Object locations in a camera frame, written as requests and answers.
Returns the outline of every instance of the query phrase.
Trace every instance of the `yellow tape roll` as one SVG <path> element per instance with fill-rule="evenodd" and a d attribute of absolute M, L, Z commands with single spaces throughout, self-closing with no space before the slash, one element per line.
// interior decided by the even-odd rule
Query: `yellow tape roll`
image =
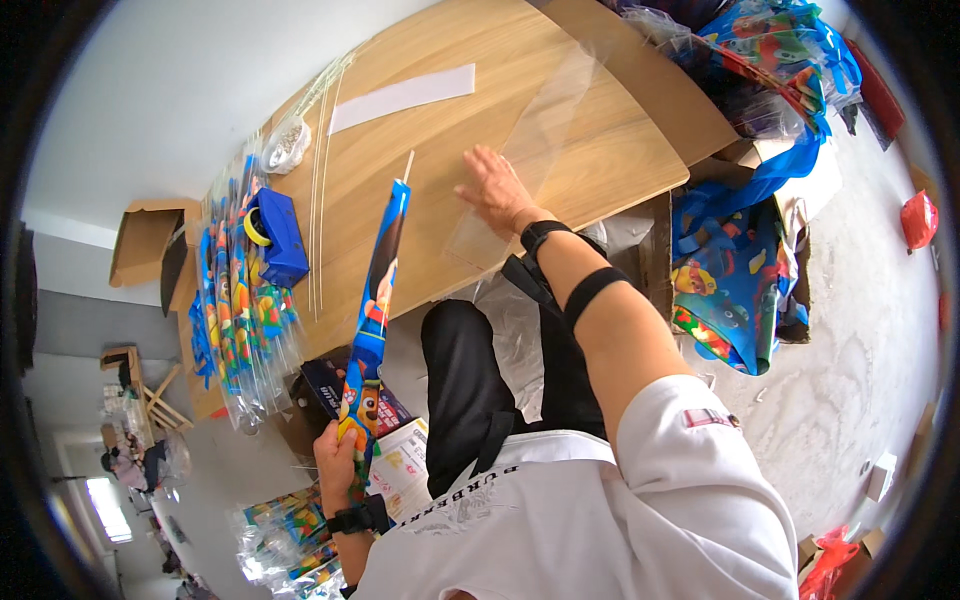
<path fill-rule="evenodd" d="M 250 237 L 250 239 L 257 246 L 270 246 L 271 244 L 273 244 L 273 242 L 270 241 L 270 238 L 265 235 L 261 235 L 260 232 L 257 231 L 256 228 L 253 226 L 253 221 L 251 221 L 253 212 L 259 209 L 260 209 L 259 206 L 254 206 L 253 209 L 251 209 L 251 211 L 247 213 L 247 216 L 244 217 L 243 219 L 243 229 L 247 233 L 247 236 Z"/>

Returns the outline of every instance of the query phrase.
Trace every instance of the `hand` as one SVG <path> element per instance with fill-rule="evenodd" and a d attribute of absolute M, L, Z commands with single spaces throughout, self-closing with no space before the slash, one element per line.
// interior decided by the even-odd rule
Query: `hand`
<path fill-rule="evenodd" d="M 344 438 L 338 441 L 337 424 L 332 420 L 313 442 L 313 455 L 320 472 L 320 496 L 328 518 L 349 508 L 347 490 L 353 483 L 353 445 L 357 432 L 348 429 Z"/>
<path fill-rule="evenodd" d="M 477 145 L 467 150 L 464 163 L 475 185 L 457 185 L 453 191 L 473 204 L 494 231 L 520 234 L 534 221 L 554 218 L 534 204 L 507 159 L 490 148 Z"/>

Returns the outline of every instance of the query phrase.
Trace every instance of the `gray floor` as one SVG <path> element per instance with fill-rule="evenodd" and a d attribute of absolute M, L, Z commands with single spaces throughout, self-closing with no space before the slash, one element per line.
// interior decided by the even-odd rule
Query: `gray floor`
<path fill-rule="evenodd" d="M 812 342 L 781 348 L 768 373 L 750 377 L 701 359 L 683 339 L 691 365 L 716 375 L 716 393 L 741 418 L 800 538 L 843 522 L 873 526 L 886 518 L 897 494 L 881 505 L 867 500 L 869 472 L 861 474 L 861 467 L 885 450 L 904 460 L 924 404 L 936 395 L 936 273 L 930 249 L 906 254 L 899 221 L 913 186 L 896 146 L 883 153 L 865 123 L 857 131 L 851 137 L 834 127 L 844 187 L 811 226 Z M 383 373 L 397 397 L 422 416 L 420 321 L 427 308 L 391 321 Z M 492 321 L 509 349 L 516 336 L 504 333 L 509 316 Z M 501 366 L 515 389 L 536 396 L 535 377 Z M 194 472 L 179 489 L 180 503 L 159 500 L 157 514 L 178 519 L 190 536 L 178 547 L 184 565 L 222 597 L 269 597 L 248 586 L 236 566 L 227 514 L 305 487 L 312 473 L 291 468 L 295 458 L 274 432 L 245 439 L 226 420 L 203 420 L 186 437 Z"/>

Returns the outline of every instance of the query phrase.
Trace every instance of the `white paper strip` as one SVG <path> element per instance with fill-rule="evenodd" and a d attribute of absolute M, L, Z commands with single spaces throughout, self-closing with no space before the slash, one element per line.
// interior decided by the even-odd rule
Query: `white paper strip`
<path fill-rule="evenodd" d="M 327 134 L 341 132 L 399 110 L 472 94 L 475 71 L 476 64 L 465 64 L 387 85 L 365 96 L 347 100 L 333 110 Z"/>

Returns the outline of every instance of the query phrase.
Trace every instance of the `red bag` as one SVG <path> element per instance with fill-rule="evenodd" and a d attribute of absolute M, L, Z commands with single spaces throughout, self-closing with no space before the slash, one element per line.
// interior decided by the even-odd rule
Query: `red bag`
<path fill-rule="evenodd" d="M 843 541 L 847 532 L 847 526 L 842 525 L 817 540 L 824 554 L 800 584 L 800 600 L 833 600 L 830 591 L 840 577 L 840 566 L 860 549 L 858 543 Z"/>
<path fill-rule="evenodd" d="M 926 190 L 906 201 L 900 210 L 900 224 L 906 236 L 907 252 L 929 244 L 938 223 L 937 207 L 926 196 Z"/>

